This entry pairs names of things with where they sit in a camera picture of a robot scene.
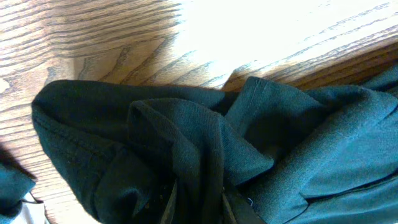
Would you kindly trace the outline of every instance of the dark teal garment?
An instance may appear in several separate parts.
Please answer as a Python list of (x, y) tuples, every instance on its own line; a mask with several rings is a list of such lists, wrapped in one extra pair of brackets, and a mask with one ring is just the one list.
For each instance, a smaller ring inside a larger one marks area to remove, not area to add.
[(99, 222), (394, 223), (397, 69), (308, 91), (57, 81), (32, 116)]
[(35, 185), (19, 170), (0, 163), (0, 224), (11, 223), (22, 210), (22, 199)]

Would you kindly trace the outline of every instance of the tabletop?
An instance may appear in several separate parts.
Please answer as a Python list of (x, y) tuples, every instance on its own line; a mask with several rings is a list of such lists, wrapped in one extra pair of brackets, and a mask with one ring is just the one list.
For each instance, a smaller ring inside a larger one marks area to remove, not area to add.
[(1, 156), (35, 177), (51, 223), (96, 223), (32, 126), (30, 103), (51, 81), (239, 91), (256, 76), (309, 89), (398, 59), (397, 1), (3, 0), (0, 11)]

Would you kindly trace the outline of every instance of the dark fabric piece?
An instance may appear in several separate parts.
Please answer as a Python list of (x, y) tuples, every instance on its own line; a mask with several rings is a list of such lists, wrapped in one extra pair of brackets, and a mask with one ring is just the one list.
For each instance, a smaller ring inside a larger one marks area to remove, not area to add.
[(57, 81), (32, 116), (45, 153), (103, 223), (170, 223), (170, 196), (171, 223), (391, 223), (395, 77), (309, 91), (249, 78), (241, 93)]
[(10, 223), (22, 209), (22, 199), (35, 183), (17, 169), (0, 163), (0, 223)]

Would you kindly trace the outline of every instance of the wooden table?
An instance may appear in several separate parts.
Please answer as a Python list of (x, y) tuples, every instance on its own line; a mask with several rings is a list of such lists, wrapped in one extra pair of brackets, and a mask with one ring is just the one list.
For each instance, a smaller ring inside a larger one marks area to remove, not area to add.
[(230, 91), (248, 76), (302, 89), (356, 83), (398, 58), (397, 11), (388, 0), (2, 0), (0, 143), (36, 177), (32, 193), (52, 223), (94, 223), (32, 127), (30, 102), (44, 85)]

